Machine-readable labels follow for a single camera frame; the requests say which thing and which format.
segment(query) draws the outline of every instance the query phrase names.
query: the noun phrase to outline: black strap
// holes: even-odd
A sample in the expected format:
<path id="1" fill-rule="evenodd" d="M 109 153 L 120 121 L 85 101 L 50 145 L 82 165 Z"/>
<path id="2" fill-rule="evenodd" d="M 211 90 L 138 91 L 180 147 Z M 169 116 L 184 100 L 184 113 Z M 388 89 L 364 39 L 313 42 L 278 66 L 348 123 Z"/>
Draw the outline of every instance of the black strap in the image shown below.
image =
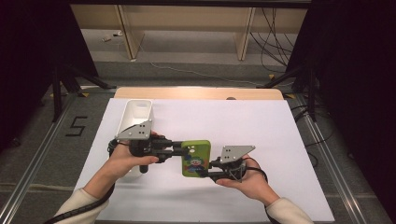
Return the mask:
<path id="1" fill-rule="evenodd" d="M 113 154 L 114 148 L 117 146 L 117 144 L 122 144 L 122 143 L 119 143 L 116 139 L 113 139 L 113 140 L 110 141 L 110 143 L 108 144 L 108 149 L 107 149 L 107 151 L 109 153 L 109 156 L 111 156 L 111 154 Z M 70 217 L 78 216 L 80 214 L 83 214 L 83 213 L 86 213 L 88 211 L 91 211 L 94 208 L 99 207 L 100 205 L 105 203 L 110 198 L 111 194 L 113 194 L 115 186 L 116 185 L 113 184 L 113 186 L 111 186 L 111 188 L 108 190 L 108 192 L 105 194 L 105 196 L 103 198 L 99 199 L 98 201 L 96 201 L 94 203 L 87 204 L 85 206 L 82 206 L 80 208 L 74 209 L 72 211 L 62 213 L 62 214 L 60 214 L 60 215 L 58 215 L 56 217 L 53 217 L 53 218 L 47 220 L 46 222 L 44 222 L 44 224 L 56 223 L 56 222 L 65 220 L 65 219 L 70 218 Z"/>
<path id="2" fill-rule="evenodd" d="M 253 160 L 253 161 L 255 161 L 255 162 L 259 165 L 259 163 L 258 163 L 256 160 L 254 160 L 253 158 L 250 158 L 250 157 L 244 158 L 243 160 L 244 160 L 244 161 L 245 161 L 245 160 Z M 262 168 L 260 167 L 260 165 L 259 165 L 259 168 L 247 166 L 246 169 L 247 169 L 247 170 L 254 170 L 254 171 L 258 171 L 258 172 L 262 173 L 262 175 L 263 175 L 264 178 L 265 178 L 265 181 L 268 183 L 268 176 L 267 176 L 267 174 L 264 172 L 264 170 L 262 170 Z"/>
<path id="3" fill-rule="evenodd" d="M 78 216 L 80 214 L 83 214 L 83 213 L 86 213 L 88 211 L 91 211 L 92 209 L 94 209 L 96 207 L 99 207 L 100 205 L 105 203 L 110 198 L 111 194 L 114 191 L 114 187 L 115 187 L 115 185 L 113 184 L 113 186 L 111 186 L 111 188 L 108 190 L 108 192 L 106 193 L 106 195 L 102 199 L 100 199 L 100 200 L 98 200 L 98 201 L 96 201 L 94 203 L 90 203 L 90 204 L 87 204 L 87 205 L 82 206 L 80 208 L 77 208 L 75 210 L 72 210 L 72 211 L 69 211 L 69 212 L 65 212 L 65 213 L 60 214 L 60 215 L 58 215 L 56 217 L 53 217 L 53 218 L 47 220 L 46 222 L 44 222 L 44 224 L 56 223 L 56 222 L 65 220 L 65 219 L 70 218 L 70 217 Z"/>

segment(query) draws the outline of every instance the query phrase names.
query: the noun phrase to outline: gray floor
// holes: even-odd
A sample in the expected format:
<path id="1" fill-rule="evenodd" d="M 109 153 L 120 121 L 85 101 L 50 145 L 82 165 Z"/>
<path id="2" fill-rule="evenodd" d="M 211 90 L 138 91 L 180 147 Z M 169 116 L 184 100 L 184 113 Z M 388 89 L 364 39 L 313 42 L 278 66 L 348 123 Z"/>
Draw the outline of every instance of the gray floor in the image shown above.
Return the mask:
<path id="1" fill-rule="evenodd" d="M 102 41 L 103 36 L 112 35 L 117 31 L 82 32 L 100 78 L 117 86 L 255 88 L 267 83 L 270 80 L 269 75 L 274 74 L 277 77 L 281 74 L 267 71 L 263 68 L 262 62 L 276 71 L 285 69 L 268 56 L 262 58 L 261 49 L 252 39 L 249 41 L 246 59 L 243 62 L 238 61 L 233 36 L 227 33 L 147 32 L 138 58 L 130 62 L 126 57 L 121 37 L 113 37 L 108 42 Z M 288 37 L 293 42 L 296 35 Z M 279 41 L 284 48 L 291 49 L 289 41 L 283 35 L 279 36 Z M 279 56 L 276 49 L 271 51 Z M 80 79 L 79 82 L 82 86 L 91 85 L 84 79 Z M 284 93 L 292 93 L 290 83 L 292 79 L 276 88 Z M 114 91 L 96 88 L 88 89 L 86 92 L 89 93 L 87 97 L 74 94 L 63 97 L 63 122 L 59 124 L 60 128 L 48 146 L 48 153 L 35 174 L 32 185 L 21 204 L 18 204 L 19 208 L 12 223 L 42 223 L 70 196 L 105 112 L 107 101 L 114 95 Z M 37 108 L 31 122 L 21 134 L 21 146 L 10 147 L 0 155 L 1 205 L 5 204 L 26 169 L 30 167 L 30 161 L 43 147 L 41 143 L 53 125 L 53 102 L 50 94 L 51 89 L 43 97 L 43 105 Z M 294 98 L 286 98 L 290 108 L 305 104 L 303 93 L 293 94 L 292 97 Z M 322 104 L 319 97 L 317 104 Z M 292 110 L 294 115 L 300 111 Z M 351 190 L 353 199 L 357 201 L 365 223 L 391 223 L 359 167 L 348 157 L 347 146 L 334 127 L 331 116 L 322 107 L 316 109 L 316 115 L 318 130 L 324 137 L 330 136 L 325 144 L 334 156 L 335 164 Z M 80 137 L 67 137 L 67 134 L 78 131 L 70 129 L 75 117 L 86 117 L 78 120 L 78 125 L 85 126 L 85 129 Z M 309 120 L 310 118 L 305 116 L 297 121 L 306 145 L 317 141 L 309 128 Z M 315 156 L 310 158 L 333 211 L 335 223 L 354 223 L 354 218 L 348 213 L 343 201 L 343 193 L 333 180 L 319 144 L 306 149 Z"/>

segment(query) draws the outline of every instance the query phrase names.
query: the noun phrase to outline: green object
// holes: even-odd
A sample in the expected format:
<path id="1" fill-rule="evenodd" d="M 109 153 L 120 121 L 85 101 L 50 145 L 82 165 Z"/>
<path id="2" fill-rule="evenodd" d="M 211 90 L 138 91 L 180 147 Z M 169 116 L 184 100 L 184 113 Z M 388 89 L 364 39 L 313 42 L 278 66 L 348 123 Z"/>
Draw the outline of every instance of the green object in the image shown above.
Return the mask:
<path id="1" fill-rule="evenodd" d="M 181 147 L 188 149 L 188 155 L 181 158 L 182 174 L 187 177 L 200 177 L 195 171 L 209 168 L 210 142 L 207 140 L 184 141 Z"/>

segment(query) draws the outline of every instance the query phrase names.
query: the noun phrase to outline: aluminum rail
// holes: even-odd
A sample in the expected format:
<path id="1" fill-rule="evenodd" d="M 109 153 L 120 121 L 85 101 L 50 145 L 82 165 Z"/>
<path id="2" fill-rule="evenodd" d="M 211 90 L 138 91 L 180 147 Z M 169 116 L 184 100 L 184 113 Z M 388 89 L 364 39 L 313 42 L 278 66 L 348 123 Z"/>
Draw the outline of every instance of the aluminum rail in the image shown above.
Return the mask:
<path id="1" fill-rule="evenodd" d="M 302 105 L 302 102 L 304 101 L 304 99 L 302 99 L 302 96 L 298 96 L 297 100 L 299 101 L 299 104 Z M 321 141 L 322 139 L 324 139 L 320 128 L 311 118 L 309 118 L 309 116 L 306 116 L 304 120 L 308 126 L 309 131 L 311 132 L 312 136 L 316 141 Z M 334 159 L 334 156 L 332 155 L 332 151 L 329 149 L 325 141 L 318 144 L 318 151 L 320 152 L 320 155 L 322 156 L 324 163 L 326 164 L 330 176 L 332 177 L 332 182 L 336 186 L 338 193 L 340 194 L 340 197 L 343 200 L 344 205 L 346 206 L 346 210 L 348 211 L 353 223 L 367 223 L 358 201 L 353 195 L 352 190 L 347 184 L 340 167 L 338 166 L 336 160 Z"/>
<path id="2" fill-rule="evenodd" d="M 17 184 L 13 190 L 11 196 L 7 199 L 6 203 L 3 205 L 0 213 L 0 223 L 9 224 L 12 218 L 18 211 L 21 202 L 29 189 L 30 184 L 35 179 L 35 175 L 41 167 L 48 151 L 50 150 L 51 144 L 54 137 L 59 131 L 59 128 L 64 123 L 64 117 L 67 114 L 71 104 L 76 100 L 76 94 L 69 94 L 64 102 L 64 111 L 58 118 L 56 122 L 53 122 L 47 132 L 44 140 L 42 141 L 40 147 L 32 158 L 29 166 L 27 167 L 25 173 L 23 174 L 20 182 Z"/>

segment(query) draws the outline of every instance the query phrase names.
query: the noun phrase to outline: white sleeve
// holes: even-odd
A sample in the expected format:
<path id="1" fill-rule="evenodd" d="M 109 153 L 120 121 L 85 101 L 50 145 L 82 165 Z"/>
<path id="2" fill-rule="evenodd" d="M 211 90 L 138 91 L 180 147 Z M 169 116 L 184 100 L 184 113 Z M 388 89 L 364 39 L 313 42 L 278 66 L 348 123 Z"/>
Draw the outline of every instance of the white sleeve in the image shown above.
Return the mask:
<path id="1" fill-rule="evenodd" d="M 58 212 L 55 214 L 55 216 L 58 216 L 62 213 L 69 212 L 71 210 L 80 208 L 81 206 L 94 203 L 98 201 L 98 199 L 92 197 L 89 193 L 87 193 L 84 189 L 77 189 L 75 192 L 73 192 L 72 196 L 64 202 L 64 204 L 61 206 L 61 208 L 58 210 Z M 91 211 L 88 211 L 86 213 L 77 215 L 75 217 L 70 217 L 67 218 L 63 221 L 57 222 L 57 223 L 80 223 L 80 224 L 88 224 L 88 223 L 93 223 L 96 218 L 99 216 L 99 213 L 105 209 L 108 205 L 108 200 L 105 203 L 102 203 L 98 207 L 92 209 Z"/>
<path id="2" fill-rule="evenodd" d="M 267 207 L 270 217 L 282 224 L 289 223 L 313 223 L 311 218 L 296 204 L 289 199 L 280 198 Z"/>

